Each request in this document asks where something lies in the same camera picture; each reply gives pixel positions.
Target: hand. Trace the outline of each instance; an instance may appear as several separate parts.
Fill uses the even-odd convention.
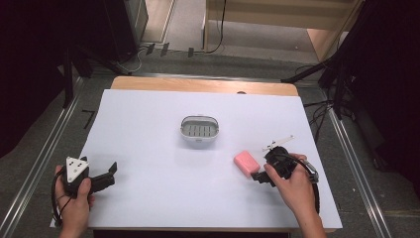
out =
[[[306,160],[304,155],[290,154],[290,156],[298,160]],[[309,180],[308,172],[300,164],[296,166],[289,179],[281,178],[269,164],[264,165],[264,168],[293,213],[315,210],[312,183]]]
[[[306,156],[290,154],[298,160]],[[303,237],[326,237],[322,220],[315,209],[315,196],[308,172],[298,164],[289,179],[281,178],[269,164],[265,171],[275,183],[286,205],[293,211],[302,230]]]
[[[61,166],[57,166],[55,173],[57,174],[60,170]],[[62,230],[59,237],[80,237],[87,229],[89,209],[95,200],[93,195],[89,195],[90,187],[90,178],[85,178],[80,184],[77,198],[73,199],[65,195],[61,177],[58,177],[55,184],[55,199],[60,210],[65,206],[61,213]]]

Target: sponge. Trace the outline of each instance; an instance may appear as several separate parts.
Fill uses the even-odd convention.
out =
[[[248,151],[242,151],[241,154],[235,157],[234,162],[247,178],[260,170],[260,165]]]

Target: human hand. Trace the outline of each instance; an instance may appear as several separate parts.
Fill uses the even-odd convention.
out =
[[[55,173],[57,174],[60,170],[61,166],[57,166]],[[61,176],[58,177],[55,184],[55,199],[59,210],[62,210],[62,230],[59,237],[80,237],[87,229],[89,209],[95,200],[93,195],[89,195],[90,187],[90,178],[85,178],[80,184],[77,198],[73,199],[65,195]]]
[[[298,160],[306,160],[306,156],[290,154]],[[289,179],[281,178],[269,164],[264,165],[265,171],[275,183],[286,205],[298,215],[315,212],[315,196],[309,174],[298,164]]]

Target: metal bar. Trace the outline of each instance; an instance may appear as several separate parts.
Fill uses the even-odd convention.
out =
[[[79,98],[79,92],[81,91],[83,85],[84,80],[80,77],[75,83],[75,96],[73,100],[70,102],[69,106],[66,109],[62,109],[61,113],[59,114],[59,117],[52,128],[52,131],[50,132],[43,148],[41,149],[37,159],[34,162],[34,165],[28,173],[28,176],[26,177],[19,192],[15,196],[9,211],[6,214],[6,217],[0,226],[1,237],[12,237],[12,234],[15,231],[19,220],[30,201],[32,194],[34,193],[37,184],[41,179],[41,176],[43,175],[43,172],[46,169],[48,162],[50,161],[53,150],[55,149],[55,146],[57,145],[61,134],[73,113]]]
[[[355,178],[356,184],[359,188],[359,191],[361,192],[362,199],[367,208],[367,213],[370,217],[377,237],[392,237],[383,216],[382,210],[380,209],[380,206],[377,203],[372,190],[370,189],[370,185],[368,184],[364,170],[359,163],[358,156],[356,155],[356,152],[352,146],[343,122],[338,120],[336,114],[333,111],[330,110],[329,114],[337,132],[337,136],[339,137],[340,143],[343,147],[353,177]]]
[[[250,82],[278,82],[280,79],[275,78],[256,78],[256,77],[229,77],[229,76],[211,76],[211,75],[189,75],[189,74],[166,74],[166,73],[147,73],[142,72],[133,76],[143,77],[176,77],[176,78],[191,78],[204,80],[222,80],[222,81],[250,81]]]

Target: white tabletop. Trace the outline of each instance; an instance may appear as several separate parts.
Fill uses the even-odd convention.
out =
[[[179,132],[189,115],[216,118],[215,142],[188,144]],[[317,169],[324,228],[342,228],[297,96],[106,90],[80,157],[92,177],[118,163],[116,183],[96,193],[95,229],[259,230],[298,228],[277,189],[246,178],[234,157],[247,150],[263,167],[262,147],[305,154]]]

